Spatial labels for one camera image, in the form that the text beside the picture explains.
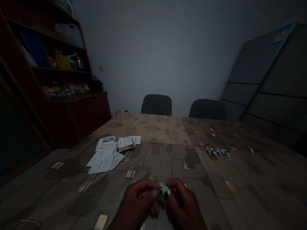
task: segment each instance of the table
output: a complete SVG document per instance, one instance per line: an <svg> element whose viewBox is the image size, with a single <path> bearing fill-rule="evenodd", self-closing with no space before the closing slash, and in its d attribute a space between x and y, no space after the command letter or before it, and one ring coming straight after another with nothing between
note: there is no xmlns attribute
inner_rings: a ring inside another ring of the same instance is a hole
<svg viewBox="0 0 307 230"><path fill-rule="evenodd" d="M142 142L114 171L88 175L98 139L109 135L141 135ZM229 149L230 158L209 155L208 145ZM58 161L64 164L43 169L0 203L1 223L25 218L27 229L84 230L105 214L106 229L129 183L178 177L196 194L209 229L307 226L306 158L242 122L122 113ZM165 210L148 217L145 229L172 229Z"/></svg>

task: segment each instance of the black chair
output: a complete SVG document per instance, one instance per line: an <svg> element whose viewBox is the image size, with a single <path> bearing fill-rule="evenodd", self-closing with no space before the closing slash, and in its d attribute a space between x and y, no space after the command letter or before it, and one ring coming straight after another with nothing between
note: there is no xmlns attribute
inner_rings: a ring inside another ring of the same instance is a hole
<svg viewBox="0 0 307 230"><path fill-rule="evenodd" d="M172 99L166 95L148 94L144 97L141 113L172 115Z"/></svg>
<svg viewBox="0 0 307 230"><path fill-rule="evenodd" d="M198 99L193 102L189 117L226 120L226 107L220 101Z"/></svg>

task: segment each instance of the yellow box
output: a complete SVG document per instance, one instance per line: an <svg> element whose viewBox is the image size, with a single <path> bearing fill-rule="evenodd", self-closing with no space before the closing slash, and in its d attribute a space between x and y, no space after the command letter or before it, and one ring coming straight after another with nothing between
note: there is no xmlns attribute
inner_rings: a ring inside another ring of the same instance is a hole
<svg viewBox="0 0 307 230"><path fill-rule="evenodd" d="M60 69L72 70L67 56L55 54L55 59L57 60Z"/></svg>

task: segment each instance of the blue binder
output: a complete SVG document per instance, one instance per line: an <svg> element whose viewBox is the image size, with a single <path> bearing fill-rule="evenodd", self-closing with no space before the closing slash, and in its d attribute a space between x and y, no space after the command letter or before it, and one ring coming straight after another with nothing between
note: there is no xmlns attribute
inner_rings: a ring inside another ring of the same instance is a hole
<svg viewBox="0 0 307 230"><path fill-rule="evenodd" d="M43 47L43 44L38 36L29 34L26 31L20 31L25 43L27 44L28 50L30 51L32 57L34 58L36 64L41 67L49 67L49 59Z"/></svg>

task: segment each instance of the wall socket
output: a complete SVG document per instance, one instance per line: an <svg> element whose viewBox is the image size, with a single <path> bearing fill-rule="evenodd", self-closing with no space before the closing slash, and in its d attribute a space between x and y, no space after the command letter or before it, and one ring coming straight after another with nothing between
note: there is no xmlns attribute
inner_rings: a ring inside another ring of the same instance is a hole
<svg viewBox="0 0 307 230"><path fill-rule="evenodd" d="M102 71L102 72L104 72L104 71L105 71L105 68L104 68L104 66L103 66L103 65L100 65L100 66L99 66L99 71Z"/></svg>

